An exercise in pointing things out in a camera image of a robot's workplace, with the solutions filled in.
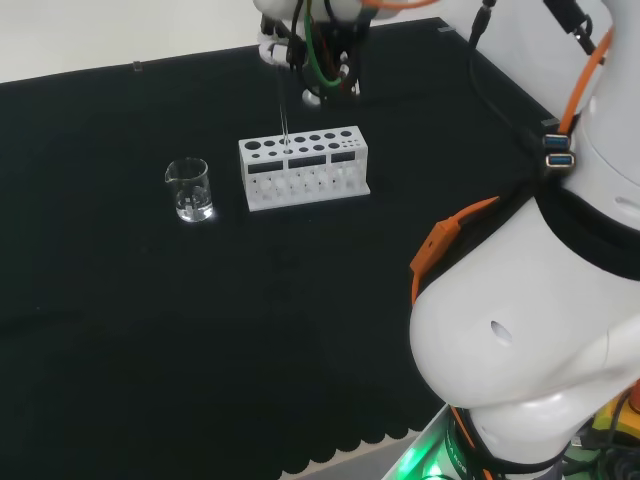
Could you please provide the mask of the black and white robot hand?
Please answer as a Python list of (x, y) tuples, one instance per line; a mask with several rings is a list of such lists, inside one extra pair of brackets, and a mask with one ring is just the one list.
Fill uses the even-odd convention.
[(293, 28), (263, 16), (259, 55), (275, 69), (279, 99), (285, 99), (284, 87), (292, 82), (312, 108), (355, 105), (361, 97), (361, 57), (369, 30), (368, 23), (311, 20), (307, 41), (302, 23)]

